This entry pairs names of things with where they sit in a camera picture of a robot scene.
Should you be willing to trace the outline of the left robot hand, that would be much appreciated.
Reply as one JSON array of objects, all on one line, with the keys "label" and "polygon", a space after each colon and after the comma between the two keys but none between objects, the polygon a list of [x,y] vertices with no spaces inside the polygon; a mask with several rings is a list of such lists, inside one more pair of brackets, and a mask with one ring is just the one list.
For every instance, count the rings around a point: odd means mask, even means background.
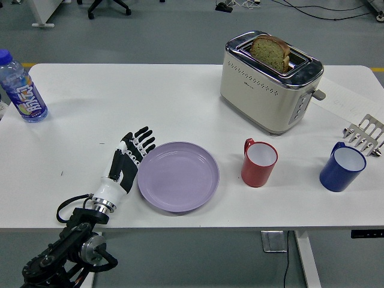
[{"label": "left robot hand", "polygon": [[152,130],[143,127],[127,133],[116,147],[112,160],[101,177],[101,186],[92,197],[92,208],[102,213],[113,213],[123,196],[133,186],[139,165],[155,148]]}]

